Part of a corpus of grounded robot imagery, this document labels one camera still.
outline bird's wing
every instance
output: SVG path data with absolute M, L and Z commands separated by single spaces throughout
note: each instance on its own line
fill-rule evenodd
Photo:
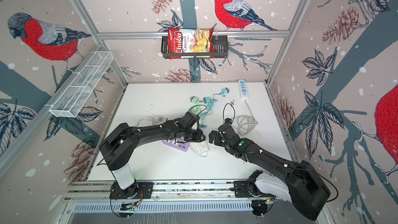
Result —
M 243 0 L 232 0 L 223 4 L 224 9 L 234 17 L 241 18 L 246 15 L 250 10 L 251 6 Z
M 43 34 L 39 38 L 39 42 L 49 46 L 60 46 L 74 40 L 90 37 L 82 31 L 71 30 L 59 24 L 48 24 L 39 21 Z

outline bird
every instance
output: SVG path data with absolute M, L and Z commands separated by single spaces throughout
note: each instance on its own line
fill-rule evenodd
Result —
M 240 28 L 249 25 L 260 25 L 269 30 L 276 30 L 264 23 L 264 20 L 256 15 L 250 4 L 243 0 L 214 0 L 217 18 L 225 24 L 226 29 Z
M 52 61 L 65 61 L 68 69 L 68 59 L 78 52 L 80 42 L 90 34 L 71 30 L 60 24 L 49 24 L 32 18 L 31 15 L 18 12 L 8 19 L 8 28 L 12 37 L 20 37 L 39 56 Z
M 388 172 L 385 172 L 378 164 L 373 164 L 386 176 L 386 180 L 381 182 L 389 184 L 388 177 L 391 173 L 398 171 L 398 85 L 386 93 L 377 103 L 375 110 L 375 135 L 363 132 L 358 122 L 353 123 L 357 124 L 361 131 L 359 142 L 362 141 L 363 135 L 374 138 L 384 146 L 388 154 L 394 159 L 395 166 Z

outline white table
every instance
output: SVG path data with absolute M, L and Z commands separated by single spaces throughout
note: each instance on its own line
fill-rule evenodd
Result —
M 258 121 L 256 128 L 245 137 L 277 156 L 291 160 L 285 141 L 276 120 L 266 89 L 261 82 L 248 82 L 248 104 Z M 199 99 L 212 97 L 227 87 L 226 97 L 216 95 L 218 101 L 202 124 L 206 142 L 210 149 L 207 157 L 197 155 L 191 143 L 187 152 L 182 152 L 156 141 L 136 148 L 129 160 L 132 173 L 137 180 L 202 180 L 202 179 L 247 179 L 259 166 L 244 162 L 227 153 L 223 147 L 209 144 L 209 133 L 222 125 L 222 110 L 226 103 L 233 102 L 236 116 L 250 115 L 246 104 L 240 99 L 237 82 L 226 83 L 142 83 L 129 84 L 117 109 L 109 132 L 120 123 L 134 126 L 142 116 L 161 115 L 175 119 L 184 115 L 193 106 L 192 96 Z M 230 106 L 225 109 L 225 117 L 233 117 Z M 113 180 L 107 166 L 95 166 L 102 159 L 99 152 L 94 167 L 88 176 L 89 181 Z

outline red and white chip bag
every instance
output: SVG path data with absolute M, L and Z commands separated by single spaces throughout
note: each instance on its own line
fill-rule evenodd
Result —
M 183 53 L 214 52 L 211 36 L 213 29 L 178 29 L 168 28 L 169 52 L 177 53 L 179 56 L 171 56 L 169 59 L 193 58 L 193 56 L 182 56 Z

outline white wire basket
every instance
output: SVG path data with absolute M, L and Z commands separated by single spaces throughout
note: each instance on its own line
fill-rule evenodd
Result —
M 86 103 L 91 92 L 113 61 L 111 52 L 97 51 L 76 78 L 52 105 L 50 112 L 55 117 L 75 118 Z

